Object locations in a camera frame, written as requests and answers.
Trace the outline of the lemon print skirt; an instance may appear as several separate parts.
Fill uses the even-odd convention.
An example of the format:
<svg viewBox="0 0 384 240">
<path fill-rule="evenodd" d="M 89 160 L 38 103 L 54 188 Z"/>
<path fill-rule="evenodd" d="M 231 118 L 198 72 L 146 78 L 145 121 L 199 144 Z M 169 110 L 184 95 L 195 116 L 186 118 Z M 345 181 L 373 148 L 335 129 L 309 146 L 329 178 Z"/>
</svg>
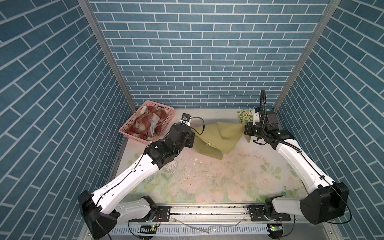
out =
<svg viewBox="0 0 384 240">
<path fill-rule="evenodd" d="M 254 109 L 239 110 L 237 111 L 239 123 L 250 123 L 254 120 Z"/>
</svg>

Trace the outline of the olive green skirt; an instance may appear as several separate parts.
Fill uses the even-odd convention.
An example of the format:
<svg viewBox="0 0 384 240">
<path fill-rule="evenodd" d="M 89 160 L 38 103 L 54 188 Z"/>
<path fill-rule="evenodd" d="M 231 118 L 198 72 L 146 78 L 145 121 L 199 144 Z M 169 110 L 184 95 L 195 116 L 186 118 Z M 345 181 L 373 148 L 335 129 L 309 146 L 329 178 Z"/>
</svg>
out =
<svg viewBox="0 0 384 240">
<path fill-rule="evenodd" d="M 202 155 L 222 160 L 223 154 L 229 155 L 242 137 L 247 143 L 251 141 L 251 137 L 244 134 L 245 126 L 242 123 L 215 122 L 195 127 L 193 148 Z"/>
</svg>

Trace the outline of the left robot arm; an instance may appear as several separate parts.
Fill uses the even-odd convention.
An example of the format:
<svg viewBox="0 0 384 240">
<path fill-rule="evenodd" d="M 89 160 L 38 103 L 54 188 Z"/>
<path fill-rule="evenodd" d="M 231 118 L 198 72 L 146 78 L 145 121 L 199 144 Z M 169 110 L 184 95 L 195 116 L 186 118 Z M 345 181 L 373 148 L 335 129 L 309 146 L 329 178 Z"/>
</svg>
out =
<svg viewBox="0 0 384 240">
<path fill-rule="evenodd" d="M 172 162 L 184 148 L 192 148 L 194 129 L 191 115 L 183 114 L 181 121 L 171 126 L 160 140 L 150 143 L 144 152 L 124 172 L 94 192 L 83 191 L 78 196 L 80 214 L 93 239 L 109 235 L 120 222 L 149 221 L 158 213 L 158 206 L 149 196 L 123 204 L 121 201 L 143 180 Z"/>
</svg>

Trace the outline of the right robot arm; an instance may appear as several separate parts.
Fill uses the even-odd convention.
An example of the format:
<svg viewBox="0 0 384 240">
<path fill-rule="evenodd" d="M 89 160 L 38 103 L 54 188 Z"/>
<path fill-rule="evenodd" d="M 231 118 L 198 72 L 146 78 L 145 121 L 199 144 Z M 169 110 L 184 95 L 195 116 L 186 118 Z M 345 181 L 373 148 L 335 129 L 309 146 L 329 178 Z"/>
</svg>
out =
<svg viewBox="0 0 384 240">
<path fill-rule="evenodd" d="M 299 200 L 282 196 L 267 199 L 265 216 L 272 220 L 278 214 L 303 216 L 314 225 L 342 217 L 349 209 L 348 187 L 325 174 L 304 152 L 295 137 L 288 130 L 279 128 L 275 112 L 256 108 L 252 115 L 252 121 L 245 126 L 245 135 L 254 137 L 254 143 L 262 139 L 277 151 L 302 180 L 308 193 Z"/>
</svg>

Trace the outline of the red patterned skirt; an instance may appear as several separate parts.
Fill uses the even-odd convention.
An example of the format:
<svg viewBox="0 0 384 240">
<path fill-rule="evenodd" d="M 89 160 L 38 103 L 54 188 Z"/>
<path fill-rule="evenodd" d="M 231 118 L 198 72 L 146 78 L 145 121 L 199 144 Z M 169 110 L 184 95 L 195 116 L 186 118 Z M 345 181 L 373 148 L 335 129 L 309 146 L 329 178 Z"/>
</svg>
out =
<svg viewBox="0 0 384 240">
<path fill-rule="evenodd" d="M 158 137 L 162 125 L 168 117 L 168 111 L 154 106 L 144 106 L 139 116 L 128 125 L 126 133 L 134 137 L 151 141 Z"/>
</svg>

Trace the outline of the pink perforated plastic basket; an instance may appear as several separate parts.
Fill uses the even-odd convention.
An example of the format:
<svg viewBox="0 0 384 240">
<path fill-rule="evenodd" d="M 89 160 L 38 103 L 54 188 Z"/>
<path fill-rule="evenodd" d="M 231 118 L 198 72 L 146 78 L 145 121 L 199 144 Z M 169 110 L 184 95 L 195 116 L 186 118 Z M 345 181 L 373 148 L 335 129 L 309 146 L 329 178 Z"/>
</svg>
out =
<svg viewBox="0 0 384 240">
<path fill-rule="evenodd" d="M 145 101 L 119 129 L 125 137 L 148 145 L 160 139 L 175 115 L 175 109 L 166 105 Z"/>
</svg>

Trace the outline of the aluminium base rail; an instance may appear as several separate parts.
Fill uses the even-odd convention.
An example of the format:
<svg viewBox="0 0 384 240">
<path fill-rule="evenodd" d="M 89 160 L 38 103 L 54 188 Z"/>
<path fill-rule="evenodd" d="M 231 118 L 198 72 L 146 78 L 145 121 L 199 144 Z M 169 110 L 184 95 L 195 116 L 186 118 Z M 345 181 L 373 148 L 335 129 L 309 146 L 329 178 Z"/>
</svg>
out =
<svg viewBox="0 0 384 240">
<path fill-rule="evenodd" d="M 214 238 L 235 239 L 245 235 L 265 240 L 339 240 L 339 230 L 328 223 L 312 225 L 301 216 L 291 216 L 290 221 L 252 221 L 247 211 L 249 205 L 236 204 L 157 204 L 170 206 L 169 221 L 126 221 L 118 223 L 109 235 L 99 240 L 156 240 Z M 87 225 L 81 233 L 82 240 L 94 240 Z"/>
</svg>

